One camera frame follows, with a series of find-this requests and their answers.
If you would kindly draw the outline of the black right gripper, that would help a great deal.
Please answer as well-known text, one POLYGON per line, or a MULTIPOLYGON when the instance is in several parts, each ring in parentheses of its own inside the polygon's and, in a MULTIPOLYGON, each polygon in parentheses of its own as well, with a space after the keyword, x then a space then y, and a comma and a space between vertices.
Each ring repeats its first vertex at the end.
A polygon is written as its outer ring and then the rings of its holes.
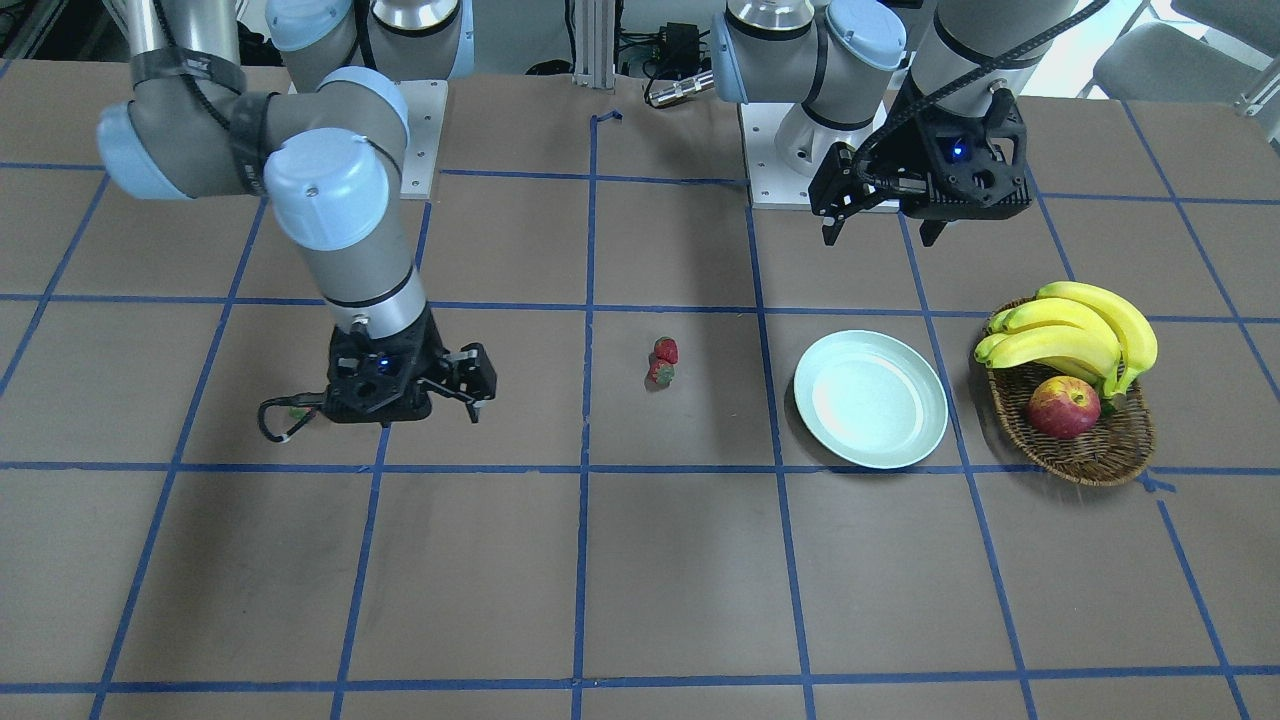
MULTIPOLYGON (((448 352, 428 305, 404 329, 372 338, 366 325, 335 328, 329 341, 330 401, 416 401, 434 392, 465 405, 472 424, 480 409, 497 397, 497 370, 483 343, 448 352)), ((288 400, 293 423, 323 414, 320 400, 288 400)))

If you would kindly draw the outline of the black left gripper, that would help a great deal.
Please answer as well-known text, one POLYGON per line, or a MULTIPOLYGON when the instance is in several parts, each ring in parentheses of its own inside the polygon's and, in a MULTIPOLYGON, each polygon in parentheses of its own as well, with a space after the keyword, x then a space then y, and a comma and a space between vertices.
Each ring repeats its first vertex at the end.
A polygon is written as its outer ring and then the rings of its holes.
MULTIPOLYGON (((820 219, 820 236, 836 245, 845 220, 891 200, 909 217, 932 209, 929 164, 918 145, 832 143, 809 184, 810 210, 820 219)), ((922 219, 922 246, 931 249, 951 223, 945 218, 922 219)))

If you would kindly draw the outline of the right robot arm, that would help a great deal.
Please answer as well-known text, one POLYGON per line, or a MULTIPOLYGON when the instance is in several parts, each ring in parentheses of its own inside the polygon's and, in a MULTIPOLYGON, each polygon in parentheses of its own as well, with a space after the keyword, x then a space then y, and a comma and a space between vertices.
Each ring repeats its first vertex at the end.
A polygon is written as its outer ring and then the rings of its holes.
POLYGON ((413 129, 403 81, 474 67, 468 1, 269 1, 292 94, 252 92, 230 1, 129 1, 133 96, 106 108, 96 142, 134 199, 259 196, 294 242, 333 316, 326 387, 270 398, 300 421, 416 421, 433 397, 471 420, 497 395, 480 343, 442 342, 398 202, 413 129))

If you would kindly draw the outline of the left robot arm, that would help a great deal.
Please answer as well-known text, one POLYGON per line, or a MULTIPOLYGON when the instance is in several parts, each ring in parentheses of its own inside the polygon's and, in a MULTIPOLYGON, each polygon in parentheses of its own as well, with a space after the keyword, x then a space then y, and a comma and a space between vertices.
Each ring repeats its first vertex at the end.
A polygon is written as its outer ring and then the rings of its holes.
POLYGON ((1018 95, 1082 20, 1070 1, 728 1, 712 74, 727 102, 788 105, 780 152, 827 245, 896 202, 929 247, 1032 205, 1018 95))

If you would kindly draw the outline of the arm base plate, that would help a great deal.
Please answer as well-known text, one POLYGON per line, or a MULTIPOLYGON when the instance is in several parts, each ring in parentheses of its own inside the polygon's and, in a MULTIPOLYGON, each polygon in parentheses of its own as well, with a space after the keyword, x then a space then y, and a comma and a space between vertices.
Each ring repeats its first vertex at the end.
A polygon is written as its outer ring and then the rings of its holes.
POLYGON ((833 143, 856 149, 887 119, 879 102, 870 123, 842 131, 810 118, 797 102, 739 105, 751 204, 756 209, 810 211, 810 183, 833 143))
POLYGON ((394 109, 404 124, 404 155, 399 163, 399 195, 406 200, 429 200, 436 177, 436 160, 449 97, 445 79, 389 79, 364 67, 342 67, 325 76, 317 92, 334 85, 360 86, 394 109))

